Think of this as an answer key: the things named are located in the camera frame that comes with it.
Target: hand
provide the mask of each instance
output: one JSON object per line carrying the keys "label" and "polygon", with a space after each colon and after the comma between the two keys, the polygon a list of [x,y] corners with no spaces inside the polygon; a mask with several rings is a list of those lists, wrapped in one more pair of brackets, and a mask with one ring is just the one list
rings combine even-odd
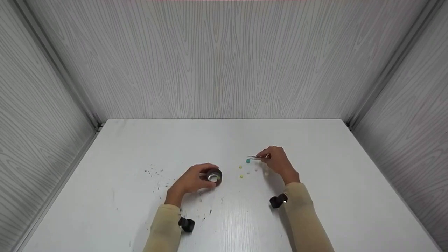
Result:
{"label": "hand", "polygon": [[216,183],[206,181],[205,176],[201,177],[200,173],[207,173],[208,170],[219,168],[210,163],[193,165],[171,186],[167,191],[165,204],[181,207],[182,198],[186,193],[196,192],[202,188],[214,188]]}
{"label": "hand", "polygon": [[257,154],[261,162],[278,173],[285,185],[292,182],[300,182],[299,173],[294,170],[282,147],[269,146]]}

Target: left hand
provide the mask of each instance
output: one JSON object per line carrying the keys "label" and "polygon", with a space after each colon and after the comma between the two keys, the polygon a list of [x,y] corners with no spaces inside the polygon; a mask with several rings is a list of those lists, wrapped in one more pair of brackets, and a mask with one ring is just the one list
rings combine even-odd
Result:
{"label": "left hand", "polygon": [[186,193],[196,192],[202,188],[215,188],[216,183],[206,181],[200,176],[208,170],[219,168],[210,163],[193,165],[168,189],[165,204],[172,204],[181,207],[182,198]]}

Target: white wall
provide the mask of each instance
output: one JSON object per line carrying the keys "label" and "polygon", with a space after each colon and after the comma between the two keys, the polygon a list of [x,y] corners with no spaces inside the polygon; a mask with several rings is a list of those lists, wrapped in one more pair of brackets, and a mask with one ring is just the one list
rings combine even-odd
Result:
{"label": "white wall", "polygon": [[102,120],[346,120],[425,2],[29,4]]}

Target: side wall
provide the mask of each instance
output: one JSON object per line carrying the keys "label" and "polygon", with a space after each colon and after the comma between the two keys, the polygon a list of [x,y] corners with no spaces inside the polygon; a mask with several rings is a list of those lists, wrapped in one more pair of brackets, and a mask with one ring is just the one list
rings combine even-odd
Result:
{"label": "side wall", "polygon": [[448,3],[354,134],[448,251]]}
{"label": "side wall", "polygon": [[12,250],[94,134],[7,0],[0,0],[0,251]]}

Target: small metal container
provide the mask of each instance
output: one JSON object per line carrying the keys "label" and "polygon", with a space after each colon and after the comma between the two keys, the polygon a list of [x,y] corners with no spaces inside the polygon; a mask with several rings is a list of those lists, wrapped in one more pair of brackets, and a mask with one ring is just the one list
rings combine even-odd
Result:
{"label": "small metal container", "polygon": [[216,186],[218,186],[223,180],[223,173],[218,168],[213,168],[206,173],[205,177],[208,181],[215,182]]}

